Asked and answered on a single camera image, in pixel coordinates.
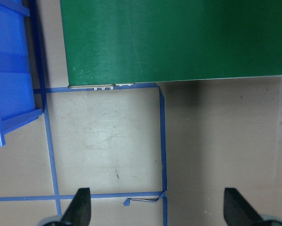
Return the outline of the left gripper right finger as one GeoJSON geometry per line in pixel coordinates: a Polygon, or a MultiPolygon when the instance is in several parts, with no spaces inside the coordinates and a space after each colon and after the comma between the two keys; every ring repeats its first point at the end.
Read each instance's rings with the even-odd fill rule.
{"type": "Polygon", "coordinates": [[[223,214],[228,226],[267,226],[236,188],[225,188],[223,214]]]}

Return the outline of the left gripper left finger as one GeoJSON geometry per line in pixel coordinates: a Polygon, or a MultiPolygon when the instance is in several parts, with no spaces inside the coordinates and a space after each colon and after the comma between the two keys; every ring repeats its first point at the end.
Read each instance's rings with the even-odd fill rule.
{"type": "Polygon", "coordinates": [[[60,220],[62,226],[88,226],[91,221],[91,193],[79,188],[60,220]]]}

